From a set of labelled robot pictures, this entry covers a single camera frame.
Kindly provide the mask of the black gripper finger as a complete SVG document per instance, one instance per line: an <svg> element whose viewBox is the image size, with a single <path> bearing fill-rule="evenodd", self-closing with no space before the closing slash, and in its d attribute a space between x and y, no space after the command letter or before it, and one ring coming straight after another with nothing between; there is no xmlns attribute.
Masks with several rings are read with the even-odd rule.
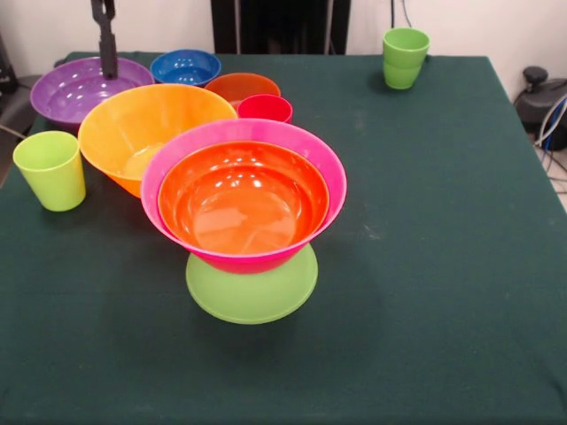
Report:
<svg viewBox="0 0 567 425"><path fill-rule="evenodd" d="M115 35L112 31L112 20L115 17L115 4L113 0L91 0L93 20L100 29L99 53L103 76L107 80L118 77L118 55Z"/></svg>

